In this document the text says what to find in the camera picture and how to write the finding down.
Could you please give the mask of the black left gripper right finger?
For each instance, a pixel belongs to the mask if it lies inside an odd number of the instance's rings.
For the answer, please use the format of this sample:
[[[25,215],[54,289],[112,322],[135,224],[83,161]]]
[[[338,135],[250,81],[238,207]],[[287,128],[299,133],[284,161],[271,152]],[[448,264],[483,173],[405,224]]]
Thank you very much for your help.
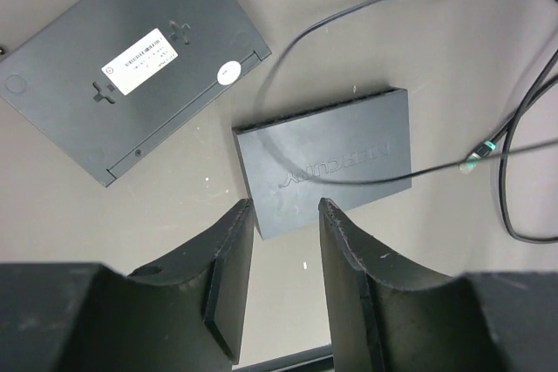
[[[447,276],[318,211],[335,370],[556,370],[556,273]]]

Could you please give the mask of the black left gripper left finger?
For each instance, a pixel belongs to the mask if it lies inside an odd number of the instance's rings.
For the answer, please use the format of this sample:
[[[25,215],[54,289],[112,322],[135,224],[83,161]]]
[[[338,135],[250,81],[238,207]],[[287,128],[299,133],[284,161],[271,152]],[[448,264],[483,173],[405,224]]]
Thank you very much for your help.
[[[229,371],[239,361],[254,206],[120,274],[101,263],[1,266],[4,371]]]

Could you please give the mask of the black network switch plain top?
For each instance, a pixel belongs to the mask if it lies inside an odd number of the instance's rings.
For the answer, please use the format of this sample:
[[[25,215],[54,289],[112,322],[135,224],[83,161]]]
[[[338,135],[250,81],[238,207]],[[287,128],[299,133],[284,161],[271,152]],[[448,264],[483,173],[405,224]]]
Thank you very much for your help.
[[[237,126],[233,134],[265,240],[316,222],[322,198],[348,211],[412,186],[405,89]]]

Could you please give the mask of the black switch with white label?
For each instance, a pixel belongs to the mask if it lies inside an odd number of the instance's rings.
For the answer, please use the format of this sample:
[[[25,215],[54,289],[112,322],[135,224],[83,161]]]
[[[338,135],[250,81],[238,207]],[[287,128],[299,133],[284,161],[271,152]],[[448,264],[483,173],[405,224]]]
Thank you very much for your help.
[[[237,0],[80,0],[1,63],[1,95],[103,186],[270,50]]]

